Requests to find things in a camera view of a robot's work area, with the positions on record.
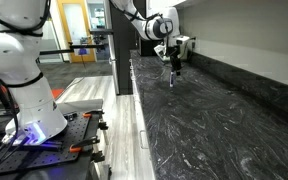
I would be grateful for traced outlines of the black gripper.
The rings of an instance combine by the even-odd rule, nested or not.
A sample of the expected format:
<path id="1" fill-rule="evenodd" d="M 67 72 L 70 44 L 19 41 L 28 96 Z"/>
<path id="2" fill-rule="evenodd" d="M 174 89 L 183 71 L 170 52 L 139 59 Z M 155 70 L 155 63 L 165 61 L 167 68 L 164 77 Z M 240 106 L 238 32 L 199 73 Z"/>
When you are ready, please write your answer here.
<path id="1" fill-rule="evenodd" d="M 177 76 L 181 75 L 181 61 L 179 58 L 179 54 L 180 54 L 180 47 L 179 46 L 174 46 L 174 47 L 168 47 L 166 49 L 166 55 L 169 58 L 169 60 L 171 60 L 171 73 L 175 73 Z"/>

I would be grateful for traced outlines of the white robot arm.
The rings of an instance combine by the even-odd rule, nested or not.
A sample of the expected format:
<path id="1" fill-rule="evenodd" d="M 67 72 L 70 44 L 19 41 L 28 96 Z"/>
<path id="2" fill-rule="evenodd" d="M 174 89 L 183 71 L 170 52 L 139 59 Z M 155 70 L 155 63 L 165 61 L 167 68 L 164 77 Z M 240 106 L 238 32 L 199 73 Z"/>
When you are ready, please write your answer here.
<path id="1" fill-rule="evenodd" d="M 36 64 L 51 0 L 0 0 L 0 79 L 19 106 L 2 142 L 38 146 L 67 127 Z"/>

